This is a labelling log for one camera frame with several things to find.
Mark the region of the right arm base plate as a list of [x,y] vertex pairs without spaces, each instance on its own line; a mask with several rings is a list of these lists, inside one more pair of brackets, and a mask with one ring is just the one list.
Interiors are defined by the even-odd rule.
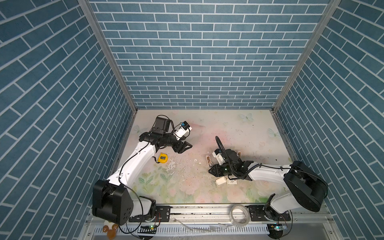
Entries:
[[265,207],[262,205],[248,205],[246,208],[250,213],[252,222],[288,222],[291,220],[291,214],[289,211],[279,214],[272,207]]

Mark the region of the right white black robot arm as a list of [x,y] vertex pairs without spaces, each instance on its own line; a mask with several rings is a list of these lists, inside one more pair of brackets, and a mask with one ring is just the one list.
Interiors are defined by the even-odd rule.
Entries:
[[207,157],[209,173],[219,179],[247,181],[266,181],[282,185],[286,191],[271,194],[263,206],[263,212],[269,220],[300,207],[311,212],[319,212],[324,199],[328,196],[329,186],[303,162],[294,161],[290,165],[276,166],[243,161],[240,154],[231,150],[216,149],[213,164]]

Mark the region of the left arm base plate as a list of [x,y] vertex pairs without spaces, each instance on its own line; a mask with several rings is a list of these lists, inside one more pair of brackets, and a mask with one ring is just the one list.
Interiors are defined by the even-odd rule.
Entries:
[[129,218],[130,223],[139,223],[139,222],[153,222],[157,219],[157,222],[167,223],[170,221],[171,215],[171,206],[156,206],[156,208],[151,208],[149,213],[144,215],[143,219],[141,215],[137,215]]

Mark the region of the white staple box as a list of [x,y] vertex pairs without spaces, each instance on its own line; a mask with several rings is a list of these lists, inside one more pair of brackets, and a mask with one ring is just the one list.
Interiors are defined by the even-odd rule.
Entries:
[[215,180],[215,183],[217,186],[221,186],[221,185],[224,185],[224,184],[227,184],[228,180],[226,177],[220,177],[218,179]]

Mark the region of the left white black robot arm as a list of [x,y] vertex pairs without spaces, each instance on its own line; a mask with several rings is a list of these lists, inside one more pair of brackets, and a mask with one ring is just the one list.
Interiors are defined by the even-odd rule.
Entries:
[[144,166],[153,160],[159,149],[173,148],[182,154],[192,148],[186,141],[177,139],[174,134],[155,134],[145,132],[139,143],[123,165],[106,180],[98,180],[93,187],[93,216],[119,226],[130,220],[150,221],[156,214],[156,201],[139,197],[133,184],[139,179]]

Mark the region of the white staple box sleeve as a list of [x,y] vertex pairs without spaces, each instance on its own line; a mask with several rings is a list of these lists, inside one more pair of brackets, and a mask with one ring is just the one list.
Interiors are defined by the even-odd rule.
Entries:
[[236,184],[237,184],[237,180],[230,180],[230,179],[227,179],[227,184],[228,184],[228,185],[236,185]]

